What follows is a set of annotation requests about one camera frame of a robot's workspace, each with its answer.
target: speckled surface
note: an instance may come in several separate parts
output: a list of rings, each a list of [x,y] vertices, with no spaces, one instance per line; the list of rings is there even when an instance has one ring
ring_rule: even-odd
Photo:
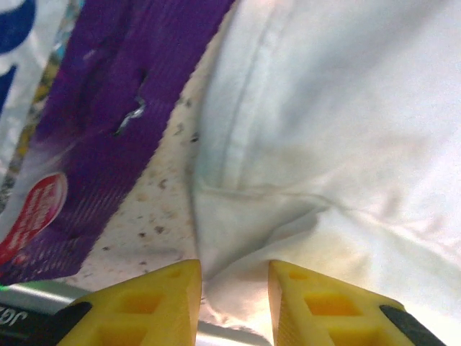
[[[231,12],[185,86],[157,152],[107,224],[81,271],[60,279],[88,290],[195,258],[189,183],[200,135],[197,120]]]

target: white fabric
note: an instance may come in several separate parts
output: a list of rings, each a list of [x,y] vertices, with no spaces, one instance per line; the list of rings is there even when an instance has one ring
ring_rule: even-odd
[[[267,261],[461,328],[461,1],[242,0],[201,121],[205,295],[272,339]]]

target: red label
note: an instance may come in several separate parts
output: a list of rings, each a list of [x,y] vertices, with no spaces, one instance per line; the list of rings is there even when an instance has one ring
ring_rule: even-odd
[[[67,196],[67,179],[56,173],[40,180],[27,194],[21,213],[0,244],[0,265],[9,261],[48,226],[61,211]]]

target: black rubber tip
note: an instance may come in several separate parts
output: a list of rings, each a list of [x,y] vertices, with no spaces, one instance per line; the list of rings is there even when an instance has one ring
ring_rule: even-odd
[[[57,346],[57,344],[90,311],[92,305],[86,301],[67,306],[46,320],[21,346]]]
[[[415,346],[446,346],[408,312],[388,305],[380,309]]]

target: purple plastic wrapper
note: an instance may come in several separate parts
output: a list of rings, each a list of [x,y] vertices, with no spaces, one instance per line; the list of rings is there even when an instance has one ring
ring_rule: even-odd
[[[2,214],[2,284],[79,271],[231,3],[86,1]],[[142,115],[116,136],[137,97]]]

